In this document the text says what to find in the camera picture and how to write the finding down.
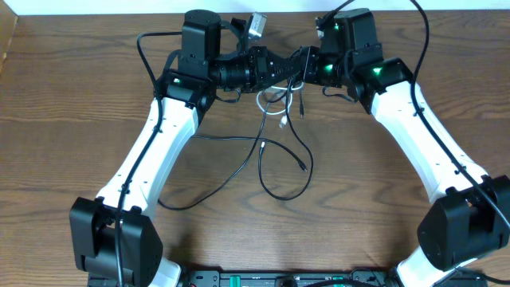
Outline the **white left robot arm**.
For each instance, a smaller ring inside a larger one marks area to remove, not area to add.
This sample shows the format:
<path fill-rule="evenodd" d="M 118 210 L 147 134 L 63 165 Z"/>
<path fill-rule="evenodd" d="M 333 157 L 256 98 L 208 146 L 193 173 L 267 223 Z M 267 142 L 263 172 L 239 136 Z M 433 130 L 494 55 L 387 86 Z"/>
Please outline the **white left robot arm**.
<path fill-rule="evenodd" d="M 69 213 L 76 267 L 91 286 L 175 286 L 180 266 L 163 256 L 153 218 L 163 186 L 219 89 L 258 92 L 290 77 L 290 61 L 254 45 L 263 14 L 224 21 L 188 11 L 162 74 L 143 130 L 126 159 L 94 199 L 78 198 Z"/>

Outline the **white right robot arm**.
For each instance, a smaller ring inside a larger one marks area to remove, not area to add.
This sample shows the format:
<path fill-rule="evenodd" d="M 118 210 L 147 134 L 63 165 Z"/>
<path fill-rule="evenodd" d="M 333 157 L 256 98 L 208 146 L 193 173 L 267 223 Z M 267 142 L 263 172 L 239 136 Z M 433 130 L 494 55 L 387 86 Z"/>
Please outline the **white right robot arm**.
<path fill-rule="evenodd" d="M 509 179 L 490 176 L 455 142 L 427 104 L 418 71 L 386 59 L 367 9 L 340 6 L 316 19 L 320 47 L 308 50 L 304 81 L 345 88 L 396 140 L 418 173 L 430 210 L 418 248 L 386 277 L 389 286 L 486 286 L 470 264 L 509 241 Z"/>

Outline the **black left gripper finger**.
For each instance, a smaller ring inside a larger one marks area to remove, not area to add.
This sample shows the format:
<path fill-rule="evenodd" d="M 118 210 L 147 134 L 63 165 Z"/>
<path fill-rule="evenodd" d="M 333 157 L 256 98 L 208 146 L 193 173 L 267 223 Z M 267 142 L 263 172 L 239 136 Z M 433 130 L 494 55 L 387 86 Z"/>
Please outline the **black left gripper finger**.
<path fill-rule="evenodd" d="M 297 62 L 295 60 L 280 57 L 279 55 L 270 50 L 268 51 L 268 62 L 270 71 L 272 71 L 272 66 L 274 65 L 297 65 Z"/>
<path fill-rule="evenodd" d="M 274 65 L 270 73 L 270 85 L 274 86 L 300 73 L 301 67 L 299 65 Z"/>

